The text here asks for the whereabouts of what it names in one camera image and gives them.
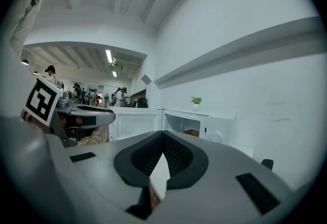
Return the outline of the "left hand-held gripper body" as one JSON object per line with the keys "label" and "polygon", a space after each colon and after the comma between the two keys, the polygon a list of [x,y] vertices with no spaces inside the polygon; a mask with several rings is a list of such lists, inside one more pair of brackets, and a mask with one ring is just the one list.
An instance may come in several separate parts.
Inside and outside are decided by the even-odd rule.
{"label": "left hand-held gripper body", "polygon": [[24,110],[48,131],[60,138],[65,147],[75,146],[74,137],[68,137],[61,123],[61,115],[69,116],[73,102],[69,92],[37,73]]}

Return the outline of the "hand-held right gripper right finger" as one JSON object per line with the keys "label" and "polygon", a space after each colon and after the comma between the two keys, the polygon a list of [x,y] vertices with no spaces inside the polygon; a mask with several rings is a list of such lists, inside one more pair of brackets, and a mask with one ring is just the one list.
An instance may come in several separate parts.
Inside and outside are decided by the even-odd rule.
{"label": "hand-held right gripper right finger", "polygon": [[173,133],[201,148],[208,157],[205,174],[185,189],[167,190],[150,216],[151,224],[244,224],[261,217],[237,176],[252,174],[278,201],[292,191],[274,172],[242,151],[182,133]]}

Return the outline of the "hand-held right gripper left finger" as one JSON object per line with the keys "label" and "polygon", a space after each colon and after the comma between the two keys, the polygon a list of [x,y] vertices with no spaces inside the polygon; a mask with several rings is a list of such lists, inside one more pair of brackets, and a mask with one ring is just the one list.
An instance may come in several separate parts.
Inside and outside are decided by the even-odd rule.
{"label": "hand-held right gripper left finger", "polygon": [[57,136],[48,135],[53,171],[60,184],[61,198],[52,208],[58,224],[164,224],[164,205],[151,210],[149,178],[145,186],[131,186],[119,174],[132,172],[130,158],[116,167],[116,156],[131,146],[143,146],[160,136],[149,132],[98,145],[64,148]]}

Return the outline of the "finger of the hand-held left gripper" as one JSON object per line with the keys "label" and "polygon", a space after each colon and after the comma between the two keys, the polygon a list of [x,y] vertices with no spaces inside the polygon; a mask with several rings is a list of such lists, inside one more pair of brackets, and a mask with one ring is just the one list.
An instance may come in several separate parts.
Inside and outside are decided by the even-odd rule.
{"label": "finger of the hand-held left gripper", "polygon": [[115,121],[115,113],[106,108],[88,105],[73,105],[66,116],[67,129],[95,129]]}

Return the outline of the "yellow food container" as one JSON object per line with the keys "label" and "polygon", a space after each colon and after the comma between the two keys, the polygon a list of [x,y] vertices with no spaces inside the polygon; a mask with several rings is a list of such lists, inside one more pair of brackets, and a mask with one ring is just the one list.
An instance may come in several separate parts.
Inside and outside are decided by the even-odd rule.
{"label": "yellow food container", "polygon": [[185,130],[185,131],[182,131],[181,133],[191,135],[191,136],[194,136],[194,137],[199,137],[200,136],[200,132],[198,130],[194,130],[194,129]]}

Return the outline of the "white microwave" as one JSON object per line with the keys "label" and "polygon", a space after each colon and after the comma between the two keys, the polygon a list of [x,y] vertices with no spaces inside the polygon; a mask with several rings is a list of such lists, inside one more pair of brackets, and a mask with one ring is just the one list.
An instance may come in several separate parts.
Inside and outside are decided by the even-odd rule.
{"label": "white microwave", "polygon": [[112,110],[115,121],[109,125],[109,140],[121,140],[150,131],[198,130],[199,138],[229,144],[235,116],[207,114],[195,111],[150,108],[118,108]]}

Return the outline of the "person's cream printed shirt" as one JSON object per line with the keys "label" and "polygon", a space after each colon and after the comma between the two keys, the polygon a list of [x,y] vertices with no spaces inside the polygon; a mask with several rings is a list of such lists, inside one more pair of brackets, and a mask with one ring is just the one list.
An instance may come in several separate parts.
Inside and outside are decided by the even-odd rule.
{"label": "person's cream printed shirt", "polygon": [[30,33],[42,0],[14,0],[9,13],[6,37],[12,50],[20,56],[24,42]]}

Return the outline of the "small potted green plant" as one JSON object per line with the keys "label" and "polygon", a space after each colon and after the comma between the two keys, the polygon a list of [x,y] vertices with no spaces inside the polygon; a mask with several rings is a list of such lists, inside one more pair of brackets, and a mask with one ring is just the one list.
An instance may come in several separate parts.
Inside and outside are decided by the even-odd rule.
{"label": "small potted green plant", "polygon": [[193,111],[199,110],[199,105],[202,103],[201,97],[191,97],[192,109]]}

